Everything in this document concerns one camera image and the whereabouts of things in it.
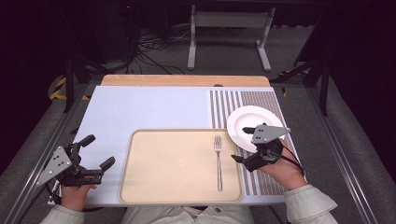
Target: metal rail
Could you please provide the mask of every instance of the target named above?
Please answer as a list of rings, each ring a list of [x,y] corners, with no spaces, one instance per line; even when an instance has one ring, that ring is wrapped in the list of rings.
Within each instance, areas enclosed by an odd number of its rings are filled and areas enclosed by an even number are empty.
[[[344,179],[355,201],[355,204],[358,207],[363,222],[366,224],[378,223],[373,213],[373,210],[371,209],[370,204],[368,204],[367,199],[361,189],[361,184],[359,183],[358,178],[355,176],[355,173],[353,172],[347,160],[347,156],[345,155],[344,150],[341,147],[337,136],[334,133],[334,130],[332,129],[332,125],[330,124],[329,119],[323,116],[319,108],[317,102],[318,96],[315,93],[315,90],[313,88],[306,88],[306,91],[312,105],[315,108],[315,112],[318,114],[320,122],[324,127],[330,142],[332,143],[332,153],[338,163],[338,167],[340,168],[341,173],[344,176]]]
[[[81,99],[87,88],[88,85],[85,84],[78,85],[76,99]],[[51,139],[47,143],[46,148],[44,149],[40,159],[35,165],[35,168],[33,169],[32,173],[30,173],[29,178],[26,181],[26,184],[24,185],[20,196],[17,198],[16,202],[12,206],[11,211],[9,212],[6,218],[5,224],[20,222],[20,219],[24,211],[26,210],[27,206],[32,200],[35,191],[37,189],[35,182],[39,178],[46,161],[52,155],[51,152],[59,145],[60,138],[63,136],[64,130],[69,120],[73,117],[73,114],[76,112],[79,102],[80,100],[76,100],[75,103],[71,106],[69,112],[62,115],[61,120],[59,121],[55,129],[55,132],[53,133]]]

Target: robotic hand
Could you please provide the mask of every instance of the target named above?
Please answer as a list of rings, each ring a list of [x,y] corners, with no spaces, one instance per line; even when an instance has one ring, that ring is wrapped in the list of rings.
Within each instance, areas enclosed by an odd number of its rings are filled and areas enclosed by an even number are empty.
[[[277,160],[283,159],[296,165],[304,176],[304,169],[300,163],[282,156],[283,148],[287,150],[289,149],[283,146],[279,137],[289,133],[289,128],[267,126],[264,123],[263,125],[258,125],[256,128],[246,127],[242,130],[245,133],[253,134],[251,143],[257,147],[257,152],[247,158],[232,155],[236,162],[244,164],[250,172],[253,172],[260,167],[268,164],[274,164]]]
[[[59,184],[67,187],[100,185],[105,171],[116,161],[114,157],[110,157],[100,164],[100,169],[98,170],[87,170],[79,165],[81,162],[81,157],[78,155],[80,148],[89,145],[94,140],[95,137],[91,134],[80,142],[66,145],[65,147],[58,147],[49,159],[49,163],[38,178],[36,185],[39,187],[51,180],[52,182],[57,182],[57,186],[52,186],[51,190],[52,200],[55,203],[59,203],[61,200],[57,192]]]

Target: wooden edge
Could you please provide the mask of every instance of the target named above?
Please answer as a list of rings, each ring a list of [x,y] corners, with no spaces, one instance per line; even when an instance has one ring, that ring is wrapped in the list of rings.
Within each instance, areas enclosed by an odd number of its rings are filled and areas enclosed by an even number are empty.
[[[106,75],[102,86],[270,87],[267,77],[203,75]]]

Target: white tabletop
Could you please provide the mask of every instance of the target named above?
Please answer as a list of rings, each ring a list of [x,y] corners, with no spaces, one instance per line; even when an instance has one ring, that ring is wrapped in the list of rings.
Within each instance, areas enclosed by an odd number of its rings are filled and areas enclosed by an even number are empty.
[[[89,192],[87,205],[125,206],[119,198],[120,182],[134,131],[225,128],[227,116],[242,105],[266,107],[273,111],[286,127],[274,90],[270,87],[96,87],[74,142],[89,134],[96,137],[95,141],[83,147],[79,153],[82,158],[81,165],[87,169],[98,169],[99,164],[111,156],[115,157],[116,162],[106,171],[102,184]],[[286,142],[290,149],[294,149],[289,135]],[[241,178],[244,178],[244,195],[237,203],[284,202],[284,189],[277,186],[274,180],[264,180],[260,174],[250,174],[246,171]],[[273,187],[271,192],[266,190],[266,187],[260,184],[265,181],[268,182],[268,186],[277,186],[276,190]]]

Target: table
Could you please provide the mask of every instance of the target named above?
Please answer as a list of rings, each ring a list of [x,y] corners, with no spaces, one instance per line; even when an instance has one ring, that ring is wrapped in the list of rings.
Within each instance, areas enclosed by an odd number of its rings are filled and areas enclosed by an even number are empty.
[[[226,87],[213,87],[221,84]],[[215,105],[218,113],[210,111]],[[110,156],[116,163],[102,185],[88,195],[88,206],[126,206],[119,199],[120,181],[133,131],[139,129],[225,128],[228,115],[242,105],[260,105],[286,126],[266,77],[108,75],[91,98],[75,142],[88,134],[96,140],[80,151],[81,165],[95,169]],[[294,150],[290,136],[286,142]],[[244,157],[248,152],[238,148]],[[241,166],[243,196],[237,204],[283,203],[283,191],[272,177]]]

